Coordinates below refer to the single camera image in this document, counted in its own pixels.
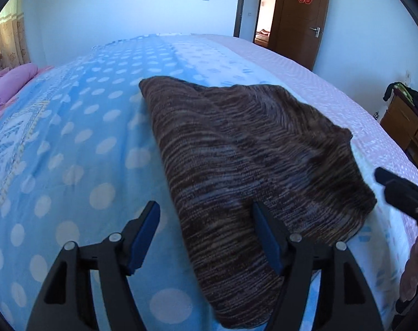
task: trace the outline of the beige curtain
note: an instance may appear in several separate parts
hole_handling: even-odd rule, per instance
[[[0,58],[2,67],[17,67],[30,62],[20,0],[9,0],[0,13]]]

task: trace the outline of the brown striped knit garment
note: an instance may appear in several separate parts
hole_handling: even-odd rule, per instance
[[[224,327],[265,323],[283,279],[251,218],[264,202],[291,232],[347,241],[376,204],[352,134],[280,86],[140,82],[201,289]]]

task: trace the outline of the pink bed sheet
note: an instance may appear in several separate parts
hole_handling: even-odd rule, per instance
[[[296,62],[239,38],[202,35],[265,68],[330,120],[352,131],[354,143],[375,167],[383,167],[418,185],[418,169],[377,121],[345,93]],[[408,242],[418,235],[414,220],[402,215]]]

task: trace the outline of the silver door handle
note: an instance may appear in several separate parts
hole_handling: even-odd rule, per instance
[[[319,33],[321,32],[321,28],[320,27],[317,27],[317,28],[310,27],[310,30],[316,31],[315,37],[316,38],[319,37]]]

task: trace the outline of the bed in adjacent room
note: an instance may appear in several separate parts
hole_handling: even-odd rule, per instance
[[[233,37],[150,35],[95,47],[37,76],[0,116],[0,311],[14,329],[25,330],[67,241],[97,243],[149,200],[160,204],[160,224],[143,267],[129,279],[147,329],[224,329],[188,260],[138,87],[155,75],[204,86],[281,85],[351,130],[353,155],[378,203],[349,247],[389,325],[418,229],[384,202],[373,172],[382,166],[418,185],[418,170],[401,149],[345,94],[270,50]],[[98,280],[93,273],[98,321],[107,330]],[[318,287],[317,277],[302,331],[312,327]]]

